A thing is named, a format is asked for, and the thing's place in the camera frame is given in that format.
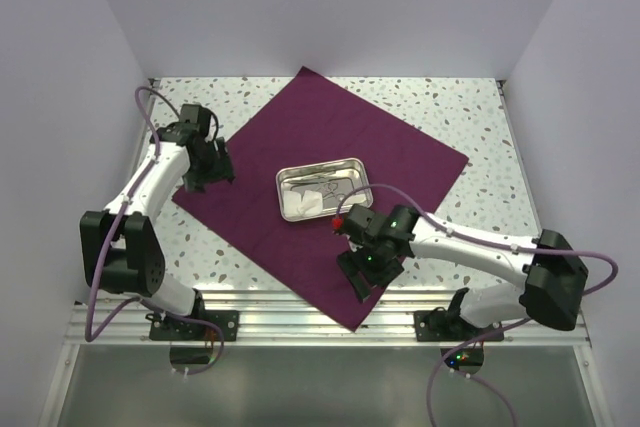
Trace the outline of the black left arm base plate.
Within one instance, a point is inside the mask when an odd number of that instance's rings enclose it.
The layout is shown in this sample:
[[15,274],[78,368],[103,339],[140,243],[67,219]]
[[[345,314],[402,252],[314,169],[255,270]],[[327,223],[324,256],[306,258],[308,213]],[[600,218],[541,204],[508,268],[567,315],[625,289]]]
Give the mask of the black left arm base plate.
[[200,320],[178,320],[159,313],[148,313],[145,319],[151,323],[149,339],[164,342],[204,341],[208,331],[216,340],[234,342],[240,325],[237,310],[206,310]]

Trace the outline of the purple cloth mat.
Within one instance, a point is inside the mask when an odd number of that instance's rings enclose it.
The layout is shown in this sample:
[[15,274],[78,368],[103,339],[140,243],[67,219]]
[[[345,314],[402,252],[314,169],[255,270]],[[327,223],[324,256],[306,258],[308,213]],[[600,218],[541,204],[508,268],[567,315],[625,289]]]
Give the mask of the purple cloth mat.
[[382,295],[357,300],[336,257],[347,246],[328,219],[285,221],[278,171],[354,157],[370,181],[394,186],[433,212],[466,155],[422,133],[319,74],[303,68],[227,143],[233,183],[173,201],[333,321],[356,330]]

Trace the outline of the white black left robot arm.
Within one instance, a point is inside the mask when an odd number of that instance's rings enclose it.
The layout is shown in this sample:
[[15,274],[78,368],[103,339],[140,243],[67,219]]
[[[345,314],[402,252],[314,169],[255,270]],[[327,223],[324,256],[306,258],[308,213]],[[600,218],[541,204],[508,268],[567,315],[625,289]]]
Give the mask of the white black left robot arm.
[[90,312],[99,292],[126,294],[173,314],[172,326],[185,339],[207,330],[197,291],[166,273],[154,225],[177,183],[188,193],[203,193],[209,184],[235,179],[225,139],[209,136],[216,120],[199,104],[182,105],[177,121],[154,131],[143,163],[121,193],[80,219]]

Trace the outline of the stainless steel tray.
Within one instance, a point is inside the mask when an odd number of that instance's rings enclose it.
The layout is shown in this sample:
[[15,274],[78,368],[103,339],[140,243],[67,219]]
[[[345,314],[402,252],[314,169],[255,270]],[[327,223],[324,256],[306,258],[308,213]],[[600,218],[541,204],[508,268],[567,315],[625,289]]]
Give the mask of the stainless steel tray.
[[347,212],[353,205],[371,207],[373,194],[364,163],[345,158],[281,169],[275,176],[280,213],[300,222]]

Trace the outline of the steel forceps with rings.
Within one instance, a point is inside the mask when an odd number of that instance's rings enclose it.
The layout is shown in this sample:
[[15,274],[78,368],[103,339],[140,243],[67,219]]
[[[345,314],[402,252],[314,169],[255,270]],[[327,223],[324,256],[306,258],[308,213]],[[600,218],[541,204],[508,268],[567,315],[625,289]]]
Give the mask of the steel forceps with rings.
[[321,194],[323,200],[339,202],[344,198],[344,193],[339,190],[339,183],[330,181],[320,184],[316,191]]

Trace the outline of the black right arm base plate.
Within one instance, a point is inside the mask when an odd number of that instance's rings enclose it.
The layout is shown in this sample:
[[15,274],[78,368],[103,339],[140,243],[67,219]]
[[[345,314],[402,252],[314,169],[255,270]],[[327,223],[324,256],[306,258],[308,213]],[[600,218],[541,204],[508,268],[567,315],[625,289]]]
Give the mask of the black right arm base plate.
[[448,318],[444,308],[415,311],[413,313],[414,332],[418,342],[463,342],[477,336],[486,335],[485,342],[500,342],[504,334],[497,327],[474,327],[467,322]]

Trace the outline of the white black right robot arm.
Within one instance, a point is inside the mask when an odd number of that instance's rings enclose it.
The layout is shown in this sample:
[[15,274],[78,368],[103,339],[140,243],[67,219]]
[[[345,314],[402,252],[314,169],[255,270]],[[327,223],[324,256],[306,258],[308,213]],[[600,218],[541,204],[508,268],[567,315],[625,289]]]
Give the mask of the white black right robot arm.
[[333,219],[332,227],[349,241],[337,263],[359,302],[395,280],[403,259],[437,259],[501,282],[458,290],[447,309],[427,319],[434,329],[464,340],[496,323],[523,318],[558,331],[576,326],[588,270],[555,231],[500,238],[403,205],[388,215],[354,205]]

